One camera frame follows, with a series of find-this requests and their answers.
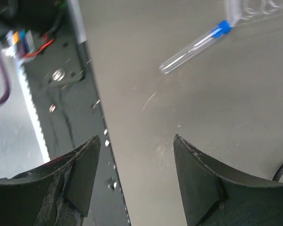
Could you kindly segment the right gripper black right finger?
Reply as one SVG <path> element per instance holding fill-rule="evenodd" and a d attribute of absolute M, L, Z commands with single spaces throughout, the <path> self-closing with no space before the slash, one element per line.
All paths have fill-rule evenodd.
<path fill-rule="evenodd" d="M 283 226 L 283 183 L 230 167 L 175 135 L 174 157 L 189 226 Z"/>

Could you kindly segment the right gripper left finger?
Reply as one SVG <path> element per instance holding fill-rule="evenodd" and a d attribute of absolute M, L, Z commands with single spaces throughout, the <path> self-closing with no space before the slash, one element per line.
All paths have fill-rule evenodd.
<path fill-rule="evenodd" d="M 0 178 L 0 226 L 81 226 L 88 216 L 101 142 L 12 178 Z"/>

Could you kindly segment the blue capped test tube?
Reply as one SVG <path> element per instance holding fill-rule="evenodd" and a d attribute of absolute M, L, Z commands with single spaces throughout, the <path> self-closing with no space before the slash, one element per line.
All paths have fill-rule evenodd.
<path fill-rule="evenodd" d="M 232 27 L 228 21 L 221 21 L 215 28 L 211 31 L 205 33 L 201 37 L 197 38 L 191 44 L 186 46 L 184 49 L 180 50 L 178 53 L 170 57 L 165 61 L 160 67 L 160 71 L 163 74 L 167 74 L 192 57 L 196 56 L 200 52 L 204 51 L 206 48 L 214 44 L 217 40 L 224 37 L 227 33 L 231 31 Z"/>

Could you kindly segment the clear tube rack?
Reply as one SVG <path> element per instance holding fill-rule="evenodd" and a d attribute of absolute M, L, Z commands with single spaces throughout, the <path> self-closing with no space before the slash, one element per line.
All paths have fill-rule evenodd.
<path fill-rule="evenodd" d="M 283 16 L 283 0 L 225 0 L 224 4 L 231 26 Z"/>

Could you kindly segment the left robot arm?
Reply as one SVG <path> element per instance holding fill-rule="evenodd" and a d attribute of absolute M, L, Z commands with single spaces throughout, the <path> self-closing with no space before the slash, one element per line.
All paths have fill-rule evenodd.
<path fill-rule="evenodd" d="M 65 0 L 0 0 L 0 35 L 10 30 L 54 33 L 63 21 Z"/>

